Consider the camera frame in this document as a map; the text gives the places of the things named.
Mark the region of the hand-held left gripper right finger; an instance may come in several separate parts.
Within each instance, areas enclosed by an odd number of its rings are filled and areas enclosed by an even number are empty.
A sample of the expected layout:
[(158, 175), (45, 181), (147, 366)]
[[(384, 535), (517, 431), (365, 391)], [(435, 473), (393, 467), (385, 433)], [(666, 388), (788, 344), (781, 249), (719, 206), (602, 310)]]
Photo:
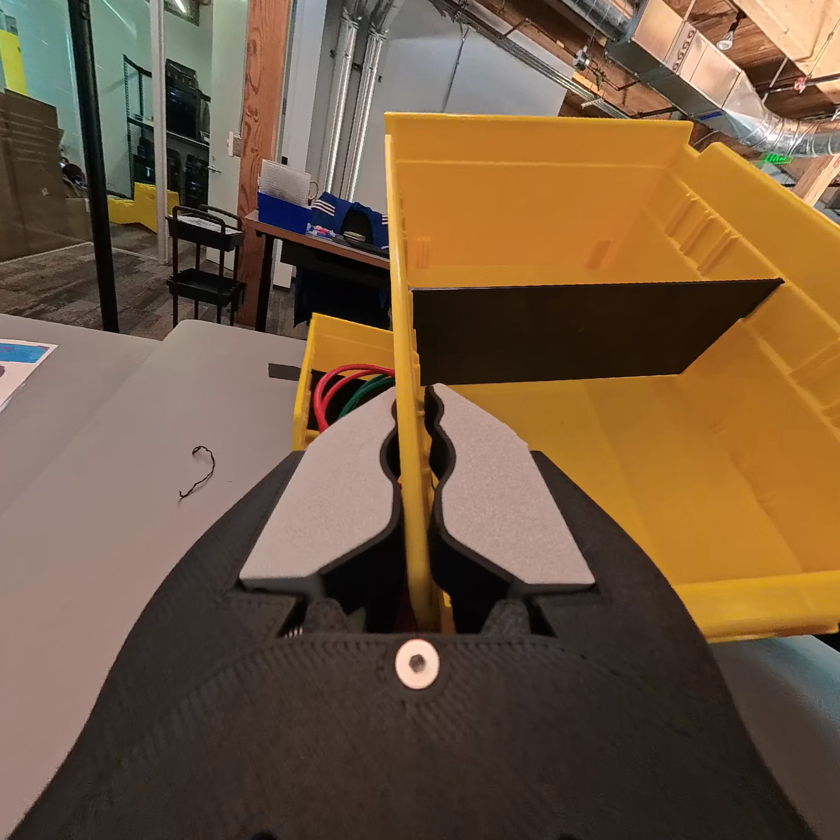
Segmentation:
[(443, 587), (593, 587), (595, 577), (529, 445), (448, 385), (426, 388), (431, 525)]

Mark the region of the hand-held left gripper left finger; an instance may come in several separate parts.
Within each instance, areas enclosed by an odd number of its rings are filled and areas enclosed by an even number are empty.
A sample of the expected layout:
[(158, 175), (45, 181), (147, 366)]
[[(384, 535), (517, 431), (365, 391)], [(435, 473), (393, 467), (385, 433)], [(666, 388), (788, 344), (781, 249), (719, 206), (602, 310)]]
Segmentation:
[(388, 448), (396, 389), (322, 432), (303, 452), (240, 573), (250, 591), (356, 592), (400, 525)]

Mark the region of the yellow plastic bin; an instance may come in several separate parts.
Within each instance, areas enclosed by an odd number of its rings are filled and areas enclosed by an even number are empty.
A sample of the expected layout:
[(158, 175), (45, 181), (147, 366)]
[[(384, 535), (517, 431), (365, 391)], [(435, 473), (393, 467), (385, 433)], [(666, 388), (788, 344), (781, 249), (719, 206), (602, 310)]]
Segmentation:
[(312, 394), (319, 381), (324, 375), (329, 376), (323, 389), (323, 394), (327, 395), (336, 380), (356, 372), (356, 369), (348, 368), (351, 363), (359, 363), (370, 372), (340, 388), (328, 406), (339, 406), (349, 396), (348, 390), (354, 390), (358, 383), (380, 373), (380, 369), (393, 370), (392, 332), (314, 314), (298, 379), (292, 422), (293, 450), (305, 449), (320, 433), (317, 414), (312, 408)]
[(686, 122), (389, 112), (408, 587), (438, 620), (412, 290), (782, 279), (685, 372), (448, 385), (554, 462), (712, 643), (838, 630), (838, 226)]

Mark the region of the black twist tie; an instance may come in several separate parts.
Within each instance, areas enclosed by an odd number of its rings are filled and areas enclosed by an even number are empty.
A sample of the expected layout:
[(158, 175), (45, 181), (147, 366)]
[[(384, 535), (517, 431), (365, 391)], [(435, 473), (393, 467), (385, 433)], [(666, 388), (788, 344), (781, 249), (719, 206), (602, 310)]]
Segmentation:
[(197, 459), (202, 464), (206, 463), (207, 470), (205, 475), (193, 482), (186, 490), (179, 490), (179, 501), (183, 501), (191, 497), (199, 489), (203, 488), (207, 484), (207, 482), (214, 477), (215, 474), (217, 462), (212, 449), (210, 449), (207, 446), (204, 446), (203, 444), (199, 444), (192, 449), (191, 455), (194, 459)]

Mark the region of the black bin divider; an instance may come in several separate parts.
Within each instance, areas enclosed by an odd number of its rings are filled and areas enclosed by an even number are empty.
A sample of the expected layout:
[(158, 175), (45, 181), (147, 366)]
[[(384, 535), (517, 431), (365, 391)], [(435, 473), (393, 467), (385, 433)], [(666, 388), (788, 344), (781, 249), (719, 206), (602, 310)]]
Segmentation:
[(423, 385), (685, 372), (782, 279), (412, 290)]

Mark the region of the black utility cart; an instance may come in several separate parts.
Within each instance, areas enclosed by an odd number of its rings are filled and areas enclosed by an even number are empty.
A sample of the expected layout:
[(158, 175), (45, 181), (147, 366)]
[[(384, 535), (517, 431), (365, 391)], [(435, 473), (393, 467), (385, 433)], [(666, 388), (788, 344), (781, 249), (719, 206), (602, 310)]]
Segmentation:
[[(238, 278), (239, 251), (245, 243), (242, 220), (215, 206), (176, 205), (167, 218), (172, 241), (172, 275), (166, 281), (172, 300), (172, 326), (179, 322), (181, 299), (193, 304), (198, 317), (201, 304), (215, 307), (216, 322), (228, 312), (235, 325), (245, 301), (245, 284)], [(195, 265), (179, 267), (179, 244), (195, 247)]]

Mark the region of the blue striped jacket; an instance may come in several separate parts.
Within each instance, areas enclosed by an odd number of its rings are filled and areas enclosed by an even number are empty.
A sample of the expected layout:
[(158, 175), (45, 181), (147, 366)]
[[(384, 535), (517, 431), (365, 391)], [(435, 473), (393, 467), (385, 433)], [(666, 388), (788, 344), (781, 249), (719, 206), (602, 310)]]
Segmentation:
[(371, 253), (387, 253), (387, 216), (366, 205), (323, 192), (310, 207), (307, 234)]

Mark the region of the blue plastic bin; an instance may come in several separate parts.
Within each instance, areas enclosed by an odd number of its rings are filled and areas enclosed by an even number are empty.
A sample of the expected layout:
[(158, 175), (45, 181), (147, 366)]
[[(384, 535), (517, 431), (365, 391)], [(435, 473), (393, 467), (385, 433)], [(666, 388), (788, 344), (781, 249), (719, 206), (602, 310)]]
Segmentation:
[(258, 192), (257, 214), (262, 224), (282, 228), (296, 235), (305, 235), (311, 219), (308, 204), (295, 204), (283, 198)]

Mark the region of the clear plastic box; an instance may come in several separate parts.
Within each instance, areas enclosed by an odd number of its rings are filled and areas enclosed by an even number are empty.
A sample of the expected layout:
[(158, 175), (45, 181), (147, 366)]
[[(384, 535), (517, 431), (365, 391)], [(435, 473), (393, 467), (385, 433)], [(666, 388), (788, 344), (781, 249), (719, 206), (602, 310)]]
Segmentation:
[(258, 192), (292, 205), (307, 207), (310, 204), (312, 179), (305, 171), (295, 170), (287, 164), (263, 160), (258, 181)]

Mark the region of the printed colour sheet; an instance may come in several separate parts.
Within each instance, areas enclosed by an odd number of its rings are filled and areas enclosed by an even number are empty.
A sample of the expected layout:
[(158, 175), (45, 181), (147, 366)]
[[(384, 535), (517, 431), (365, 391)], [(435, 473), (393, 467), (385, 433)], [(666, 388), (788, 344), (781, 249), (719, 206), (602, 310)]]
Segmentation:
[(56, 349), (53, 343), (1, 339), (1, 411)]

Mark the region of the yellow floor object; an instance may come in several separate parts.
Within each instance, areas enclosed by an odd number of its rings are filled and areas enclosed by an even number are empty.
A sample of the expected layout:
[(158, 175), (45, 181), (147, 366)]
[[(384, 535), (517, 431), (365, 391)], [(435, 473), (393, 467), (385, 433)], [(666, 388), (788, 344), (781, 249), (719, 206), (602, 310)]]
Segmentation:
[(156, 234), (158, 218), (155, 185), (136, 183), (133, 198), (109, 194), (108, 215), (111, 224), (138, 224)]

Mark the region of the wooden pillar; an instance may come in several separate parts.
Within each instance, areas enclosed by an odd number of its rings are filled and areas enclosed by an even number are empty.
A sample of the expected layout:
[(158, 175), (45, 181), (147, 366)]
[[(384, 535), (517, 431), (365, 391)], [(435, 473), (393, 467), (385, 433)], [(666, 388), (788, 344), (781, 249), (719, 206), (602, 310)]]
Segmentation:
[(248, 3), (238, 181), (245, 243), (238, 276), (246, 285), (241, 322), (260, 332), (266, 330), (273, 241), (257, 232), (250, 216), (258, 208), (262, 162), (274, 159), (277, 152), (291, 7), (291, 1)]

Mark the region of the black vertical pole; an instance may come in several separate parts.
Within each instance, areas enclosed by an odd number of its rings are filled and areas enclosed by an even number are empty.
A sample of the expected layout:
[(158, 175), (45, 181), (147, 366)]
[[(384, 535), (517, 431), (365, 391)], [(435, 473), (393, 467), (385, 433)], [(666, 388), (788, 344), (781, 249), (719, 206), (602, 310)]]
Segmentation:
[(101, 325), (119, 333), (119, 306), (112, 260), (106, 167), (93, 53), (89, 1), (68, 1), (70, 42), (77, 82), (80, 136), (87, 175), (88, 208), (97, 271)]

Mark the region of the black shelving rack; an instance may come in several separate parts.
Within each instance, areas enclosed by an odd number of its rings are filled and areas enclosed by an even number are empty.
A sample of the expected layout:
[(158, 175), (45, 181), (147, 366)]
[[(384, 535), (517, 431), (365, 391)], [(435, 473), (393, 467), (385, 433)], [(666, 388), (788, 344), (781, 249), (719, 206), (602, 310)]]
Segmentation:
[[(154, 184), (152, 73), (122, 57), (127, 123), (129, 185)], [(164, 67), (167, 184), (180, 204), (208, 204), (211, 100), (197, 84), (196, 72), (168, 59)]]

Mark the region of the stack of cardboard boxes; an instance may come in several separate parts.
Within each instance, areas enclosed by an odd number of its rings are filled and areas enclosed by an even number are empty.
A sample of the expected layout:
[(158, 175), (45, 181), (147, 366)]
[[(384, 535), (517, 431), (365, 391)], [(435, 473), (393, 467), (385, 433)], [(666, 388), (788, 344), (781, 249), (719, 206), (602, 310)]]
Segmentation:
[(87, 198), (61, 166), (54, 107), (1, 93), (1, 260), (91, 241)]

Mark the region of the grey wall pipe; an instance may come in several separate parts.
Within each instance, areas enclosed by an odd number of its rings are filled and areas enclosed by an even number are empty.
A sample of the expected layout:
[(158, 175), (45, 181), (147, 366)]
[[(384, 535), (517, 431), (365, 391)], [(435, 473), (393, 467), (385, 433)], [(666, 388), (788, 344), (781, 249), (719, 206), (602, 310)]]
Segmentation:
[(353, 109), (350, 142), (343, 170), (341, 197), (348, 202), (354, 201), (355, 190), (359, 181), (364, 143), (369, 127), (385, 39), (386, 32), (382, 23), (376, 16), (372, 15), (365, 41), (360, 85)]
[(345, 2), (339, 21), (335, 49), (329, 112), (322, 156), (322, 189), (333, 193), (340, 150), (344, 110), (350, 89), (355, 43), (359, 34), (361, 12), (357, 2)]

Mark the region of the metal ventilation duct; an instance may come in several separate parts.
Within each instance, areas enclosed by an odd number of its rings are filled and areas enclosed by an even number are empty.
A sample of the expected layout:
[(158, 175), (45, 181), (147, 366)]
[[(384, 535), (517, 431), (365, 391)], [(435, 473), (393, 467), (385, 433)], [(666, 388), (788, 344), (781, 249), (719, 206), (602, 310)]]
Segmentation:
[(606, 54), (689, 118), (762, 153), (839, 153), (839, 122), (769, 110), (746, 73), (665, 2), (643, 2)]

